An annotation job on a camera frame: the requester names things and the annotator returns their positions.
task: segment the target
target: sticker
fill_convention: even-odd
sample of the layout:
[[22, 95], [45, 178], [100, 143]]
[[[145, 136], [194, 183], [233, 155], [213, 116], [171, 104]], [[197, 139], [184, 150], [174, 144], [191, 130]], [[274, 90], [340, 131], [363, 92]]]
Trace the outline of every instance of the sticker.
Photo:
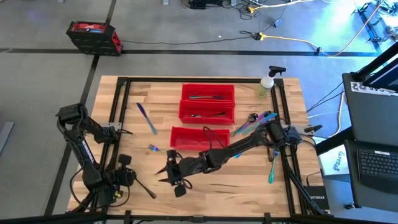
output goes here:
[[90, 149], [88, 148], [86, 141], [83, 140], [83, 141], [81, 142], [81, 144], [82, 144], [82, 145], [84, 146], [84, 148], [86, 149], [86, 152], [87, 152], [87, 154], [88, 154], [88, 157], [90, 158], [91, 163], [94, 164], [94, 157], [93, 157], [93, 155], [92, 155]]
[[351, 91], [375, 95], [398, 96], [398, 94], [393, 91], [364, 86], [361, 82], [351, 82]]
[[376, 154], [381, 154], [381, 155], [386, 155], [386, 156], [390, 156], [390, 154], [389, 154], [388, 152], [374, 151], [374, 153], [376, 153]]

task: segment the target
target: plastic bottle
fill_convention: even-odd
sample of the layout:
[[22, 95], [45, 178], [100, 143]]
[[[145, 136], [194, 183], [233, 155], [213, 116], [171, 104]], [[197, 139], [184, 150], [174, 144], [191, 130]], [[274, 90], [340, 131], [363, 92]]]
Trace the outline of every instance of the plastic bottle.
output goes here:
[[265, 98], [268, 95], [274, 86], [274, 78], [276, 74], [280, 73], [280, 75], [282, 75], [282, 72], [286, 72], [286, 68], [276, 66], [269, 67], [268, 75], [261, 79], [260, 85], [257, 89], [257, 96], [259, 98]]

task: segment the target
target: gray floor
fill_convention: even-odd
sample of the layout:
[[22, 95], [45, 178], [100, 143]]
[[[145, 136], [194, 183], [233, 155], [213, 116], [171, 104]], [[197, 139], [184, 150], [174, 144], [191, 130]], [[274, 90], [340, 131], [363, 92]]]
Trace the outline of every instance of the gray floor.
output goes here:
[[[269, 4], [283, 1], [270, 0]], [[71, 21], [104, 21], [110, 1], [6, 0], [0, 3], [0, 48], [72, 49], [65, 31]], [[268, 35], [310, 40], [326, 51], [341, 50], [362, 26], [352, 5], [321, 1], [288, 6], [278, 28]], [[267, 27], [282, 8], [267, 9], [261, 27]], [[184, 9], [178, 0], [169, 6], [161, 1], [118, 0], [111, 24], [124, 40], [146, 42], [197, 42], [241, 37], [239, 30], [258, 31], [259, 18], [239, 19], [234, 9], [205, 11]], [[364, 31], [347, 51], [375, 52]], [[252, 39], [201, 45], [124, 44], [125, 49], [203, 49], [311, 51], [311, 46], [285, 40]], [[59, 107], [76, 103], [90, 69], [92, 56], [71, 54], [0, 53], [0, 126], [16, 125], [0, 155], [0, 218], [28, 217], [44, 212], [65, 142], [55, 127]], [[186, 75], [261, 77], [270, 65], [287, 68], [285, 77], [300, 78], [306, 107], [341, 82], [343, 72], [357, 71], [372, 58], [288, 57], [242, 55], [122, 55], [101, 57], [91, 86], [87, 107], [93, 101], [102, 75]], [[309, 116], [338, 110], [336, 98], [311, 111]], [[316, 116], [311, 124], [323, 124], [319, 136], [337, 129], [336, 113]], [[342, 127], [349, 126], [346, 106]], [[69, 199], [67, 181], [76, 171], [71, 159], [57, 200], [56, 213], [65, 211]], [[398, 214], [371, 208], [345, 210], [352, 201], [350, 186], [325, 180], [332, 214], [337, 217], [397, 223]]]

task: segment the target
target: red container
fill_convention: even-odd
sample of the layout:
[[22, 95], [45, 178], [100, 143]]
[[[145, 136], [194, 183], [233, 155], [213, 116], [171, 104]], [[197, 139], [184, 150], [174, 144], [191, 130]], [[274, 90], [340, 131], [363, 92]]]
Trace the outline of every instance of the red container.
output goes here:
[[[224, 146], [229, 145], [229, 130], [217, 129], [212, 131], [217, 135], [218, 139]], [[209, 131], [207, 134], [211, 139], [213, 149], [223, 148], [213, 134]], [[202, 129], [173, 127], [172, 135], [170, 137], [170, 147], [180, 150], [203, 151], [210, 149], [210, 142]]]
[[[190, 99], [190, 96], [217, 96], [217, 99]], [[181, 100], [235, 102], [235, 88], [234, 85], [183, 84]]]
[[[235, 105], [232, 101], [214, 102], [214, 101], [193, 101], [181, 100], [178, 118], [182, 123], [188, 124], [218, 124], [230, 125], [234, 124]], [[225, 116], [214, 116], [206, 118], [218, 113], [226, 113]], [[199, 114], [201, 118], [193, 118], [192, 115]]]

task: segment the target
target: blue utensil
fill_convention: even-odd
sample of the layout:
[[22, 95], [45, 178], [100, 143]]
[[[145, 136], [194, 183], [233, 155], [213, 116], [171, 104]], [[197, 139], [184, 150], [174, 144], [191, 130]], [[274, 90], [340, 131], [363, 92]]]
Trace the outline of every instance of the blue utensil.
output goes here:
[[139, 110], [141, 111], [142, 115], [144, 115], [145, 119], [147, 120], [147, 122], [152, 130], [152, 133], [157, 134], [157, 130], [154, 127], [154, 125], [151, 123], [151, 121], [149, 121], [147, 113], [145, 113], [144, 107], [140, 103], [137, 103], [137, 106], [138, 106]]
[[279, 156], [279, 150], [276, 149], [274, 151], [274, 154], [275, 154], [275, 156], [274, 156], [274, 159], [272, 160], [271, 173], [269, 174], [269, 178], [268, 178], [268, 183], [270, 183], [270, 184], [272, 184], [274, 182], [274, 167], [275, 167], [276, 158]]

